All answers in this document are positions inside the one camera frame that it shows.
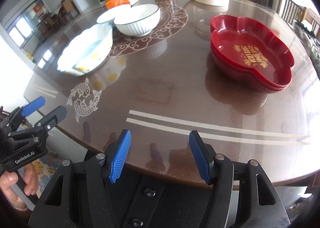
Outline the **red flower plate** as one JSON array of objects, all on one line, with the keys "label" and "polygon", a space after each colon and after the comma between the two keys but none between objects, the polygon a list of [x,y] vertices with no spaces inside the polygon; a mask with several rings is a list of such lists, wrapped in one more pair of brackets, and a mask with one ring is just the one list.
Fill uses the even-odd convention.
[{"label": "red flower plate", "polygon": [[280,92],[292,82],[295,60],[279,39],[275,46],[254,38],[225,43],[212,41],[210,47],[214,61],[227,76],[256,92]]},{"label": "red flower plate", "polygon": [[255,76],[252,71],[240,69],[228,62],[225,62],[222,58],[220,58],[218,51],[214,47],[211,47],[211,50],[212,50],[214,62],[228,77],[230,77],[233,80],[236,80],[237,82],[240,82],[241,84],[247,86],[248,88],[252,89],[255,92],[258,92],[258,93],[281,92],[288,87],[288,85],[284,87],[274,87],[274,86],[268,85],[265,80]]},{"label": "red flower plate", "polygon": [[285,89],[292,82],[293,55],[264,24],[225,14],[212,17],[210,30],[212,51],[232,70],[275,89]]}]

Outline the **blue white scalloped bowl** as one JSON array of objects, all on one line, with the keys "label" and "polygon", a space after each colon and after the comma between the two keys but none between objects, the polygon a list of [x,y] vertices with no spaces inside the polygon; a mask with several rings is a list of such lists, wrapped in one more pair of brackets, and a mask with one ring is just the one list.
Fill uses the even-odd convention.
[{"label": "blue white scalloped bowl", "polygon": [[82,76],[95,70],[109,55],[113,46],[113,26],[95,24],[76,36],[63,50],[57,69]]}]

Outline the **small white bowl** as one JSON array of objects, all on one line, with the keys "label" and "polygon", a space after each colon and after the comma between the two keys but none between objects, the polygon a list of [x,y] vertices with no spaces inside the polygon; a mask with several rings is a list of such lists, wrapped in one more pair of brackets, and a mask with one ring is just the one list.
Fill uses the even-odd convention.
[{"label": "small white bowl", "polygon": [[97,18],[96,22],[98,24],[103,24],[103,23],[112,24],[116,16],[122,14],[123,12],[129,10],[130,8],[131,8],[130,4],[119,5],[114,8],[111,8],[110,10],[107,10],[103,14],[101,14]]}]

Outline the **white ribbed bowl black rim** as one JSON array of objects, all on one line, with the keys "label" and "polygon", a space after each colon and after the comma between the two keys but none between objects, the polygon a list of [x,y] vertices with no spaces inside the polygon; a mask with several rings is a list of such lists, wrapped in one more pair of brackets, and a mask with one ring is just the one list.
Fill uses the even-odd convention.
[{"label": "white ribbed bowl black rim", "polygon": [[155,4],[143,4],[120,13],[114,19],[118,31],[130,37],[142,37],[149,34],[159,23],[160,7]]}]

